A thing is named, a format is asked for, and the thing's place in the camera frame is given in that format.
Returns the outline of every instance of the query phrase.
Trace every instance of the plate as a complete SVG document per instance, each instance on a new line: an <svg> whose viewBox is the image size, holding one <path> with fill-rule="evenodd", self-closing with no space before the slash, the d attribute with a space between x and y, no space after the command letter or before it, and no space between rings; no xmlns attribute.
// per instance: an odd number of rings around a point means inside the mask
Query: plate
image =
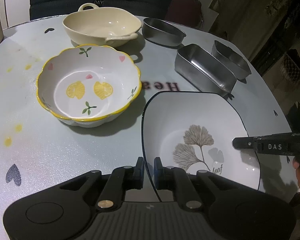
<svg viewBox="0 0 300 240"><path fill-rule="evenodd" d="M141 91L140 75L128 54L81 45L45 63L37 78L37 99L69 125L96 127L128 108Z"/></svg>
<svg viewBox="0 0 300 240"><path fill-rule="evenodd" d="M146 163L160 157L163 166L187 173L211 171L258 189L260 164L253 150L236 150L235 137L248 136L236 110L221 96L204 92L159 92L142 115Z"/></svg>

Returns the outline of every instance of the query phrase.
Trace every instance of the lemon design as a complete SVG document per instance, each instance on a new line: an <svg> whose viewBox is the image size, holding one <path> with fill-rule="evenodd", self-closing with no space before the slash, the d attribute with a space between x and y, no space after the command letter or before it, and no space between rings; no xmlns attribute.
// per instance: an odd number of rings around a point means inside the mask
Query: lemon design
<svg viewBox="0 0 300 240"><path fill-rule="evenodd" d="M94 93L101 99L105 99L106 97L112 95L113 88L110 84L103 82L96 82L93 86Z"/></svg>
<svg viewBox="0 0 300 240"><path fill-rule="evenodd" d="M66 94L70 98L77 97L78 99L81 99L84 96L85 93L85 87L81 83L81 81L77 81L75 83L72 83L68 86Z"/></svg>

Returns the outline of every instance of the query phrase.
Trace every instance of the metal container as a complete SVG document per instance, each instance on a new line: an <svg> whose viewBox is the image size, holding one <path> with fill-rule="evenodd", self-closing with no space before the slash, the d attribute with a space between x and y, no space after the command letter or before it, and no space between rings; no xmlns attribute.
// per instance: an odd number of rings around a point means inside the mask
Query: metal container
<svg viewBox="0 0 300 240"><path fill-rule="evenodd" d="M237 79L210 53L196 44L178 49L175 70L202 92L231 93Z"/></svg>
<svg viewBox="0 0 300 240"><path fill-rule="evenodd" d="M184 37L186 37L186 34L182 30L159 19L145 18L143 23L143 37L148 41L160 45L177 47L182 43Z"/></svg>
<svg viewBox="0 0 300 240"><path fill-rule="evenodd" d="M211 54L231 70L237 79L245 79L251 74L245 59L223 43L214 41Z"/></svg>

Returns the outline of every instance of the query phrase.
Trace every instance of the scalloped bowl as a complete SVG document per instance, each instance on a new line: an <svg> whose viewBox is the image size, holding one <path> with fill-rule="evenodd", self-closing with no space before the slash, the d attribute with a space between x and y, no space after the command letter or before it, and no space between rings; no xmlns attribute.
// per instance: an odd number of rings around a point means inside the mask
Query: scalloped bowl
<svg viewBox="0 0 300 240"><path fill-rule="evenodd" d="M94 44L49 59L36 84L44 109L68 125L87 128L114 120L141 91L140 70L131 57Z"/></svg>

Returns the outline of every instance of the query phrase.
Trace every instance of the table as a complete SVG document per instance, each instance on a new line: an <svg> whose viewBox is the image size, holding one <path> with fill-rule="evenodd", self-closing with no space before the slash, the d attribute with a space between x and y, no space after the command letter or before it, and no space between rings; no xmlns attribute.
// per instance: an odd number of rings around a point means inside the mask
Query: table
<svg viewBox="0 0 300 240"><path fill-rule="evenodd" d="M8 239L2 216L15 200L90 170L106 174L116 167L134 165L142 156L141 115L151 96L177 88L196 91L174 71L177 51L140 35L119 48L130 54L141 70L144 89L139 97L102 129L63 124L37 103L35 80L49 58L73 47L62 26L64 17L47 17L6 29L0 44L0 240ZM210 52L214 40L219 40L242 55L232 43L210 33L178 27L187 34L183 45L196 43ZM234 98L228 99L249 136L290 132L271 91L249 66L252 74L246 83L237 81ZM259 190L289 201L298 189L292 157L258 158ZM156 201L147 178L145 189L138 194L147 198L144 201Z"/></svg>

